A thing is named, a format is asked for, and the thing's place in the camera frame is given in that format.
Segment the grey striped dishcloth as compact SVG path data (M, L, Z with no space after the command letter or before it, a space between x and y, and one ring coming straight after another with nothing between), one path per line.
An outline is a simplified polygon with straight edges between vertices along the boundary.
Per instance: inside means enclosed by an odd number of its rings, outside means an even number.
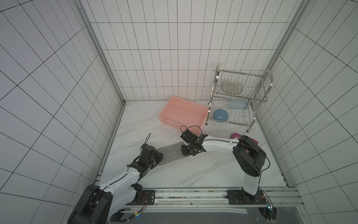
M187 156L183 155L181 151L181 146L185 146L184 142L177 142L175 144L159 148L157 151L163 155L163 158L158 166L163 166L173 161L186 158Z

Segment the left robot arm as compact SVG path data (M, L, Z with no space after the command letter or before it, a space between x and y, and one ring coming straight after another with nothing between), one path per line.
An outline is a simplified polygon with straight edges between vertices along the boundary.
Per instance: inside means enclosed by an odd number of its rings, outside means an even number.
M143 144L140 155L127 165L127 170L102 184L85 188L68 224L106 224L125 205L141 200L142 186L138 182L163 160L155 147Z

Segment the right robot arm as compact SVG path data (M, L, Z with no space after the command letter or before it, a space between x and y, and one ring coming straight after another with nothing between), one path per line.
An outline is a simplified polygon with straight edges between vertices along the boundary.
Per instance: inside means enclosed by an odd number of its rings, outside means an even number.
M248 136L239 139L218 139L207 134L197 136L186 130L181 134L185 145L184 156L195 156L202 152L219 152L233 155L244 172L244 184L239 200L252 203L259 191L262 168L267 161L266 153Z

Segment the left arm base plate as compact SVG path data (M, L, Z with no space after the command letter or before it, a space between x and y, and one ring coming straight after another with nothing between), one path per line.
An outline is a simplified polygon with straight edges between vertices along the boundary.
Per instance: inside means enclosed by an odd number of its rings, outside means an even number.
M154 205L155 190L140 190L130 205Z

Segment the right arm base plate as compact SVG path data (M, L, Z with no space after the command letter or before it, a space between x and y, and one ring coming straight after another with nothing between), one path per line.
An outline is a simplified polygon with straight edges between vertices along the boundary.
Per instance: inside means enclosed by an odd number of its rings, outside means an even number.
M266 205L266 197L261 190L253 196L244 190L227 190L224 196L230 205Z

